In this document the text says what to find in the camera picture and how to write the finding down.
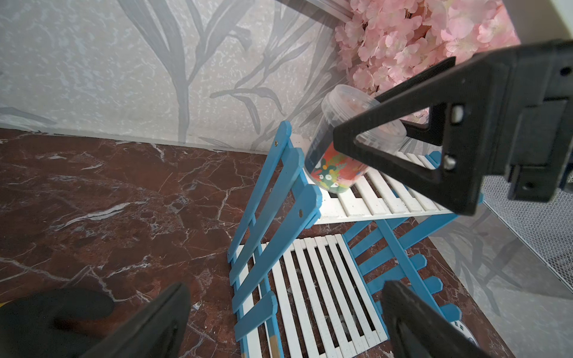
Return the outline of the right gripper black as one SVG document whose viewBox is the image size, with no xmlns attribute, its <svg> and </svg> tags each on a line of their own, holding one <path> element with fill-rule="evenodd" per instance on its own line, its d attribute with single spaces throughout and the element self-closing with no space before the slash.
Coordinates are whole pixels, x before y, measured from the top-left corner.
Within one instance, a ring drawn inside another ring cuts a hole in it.
<svg viewBox="0 0 573 358">
<path fill-rule="evenodd" d="M 334 147 L 458 215 L 476 212 L 486 175 L 510 183 L 514 201 L 548 202 L 572 152 L 572 42 L 552 40 L 447 58 L 376 98 L 334 129 Z M 427 169 L 364 143 L 391 122 L 406 154 L 441 151 Z"/>
</svg>

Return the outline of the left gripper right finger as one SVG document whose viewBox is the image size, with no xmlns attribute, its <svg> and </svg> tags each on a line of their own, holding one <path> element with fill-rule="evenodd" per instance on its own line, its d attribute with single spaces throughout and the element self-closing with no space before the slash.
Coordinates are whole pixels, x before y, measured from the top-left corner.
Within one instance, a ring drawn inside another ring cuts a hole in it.
<svg viewBox="0 0 573 358">
<path fill-rule="evenodd" d="M 381 305 L 395 357 L 487 357 L 403 283 L 382 289 Z"/>
</svg>

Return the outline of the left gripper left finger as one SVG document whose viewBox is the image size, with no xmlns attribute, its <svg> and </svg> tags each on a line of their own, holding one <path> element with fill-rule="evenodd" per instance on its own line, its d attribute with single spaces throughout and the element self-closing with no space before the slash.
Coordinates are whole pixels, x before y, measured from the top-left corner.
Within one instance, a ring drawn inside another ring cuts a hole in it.
<svg viewBox="0 0 573 358">
<path fill-rule="evenodd" d="M 190 314 L 190 291 L 174 283 L 84 357 L 177 357 Z"/>
</svg>

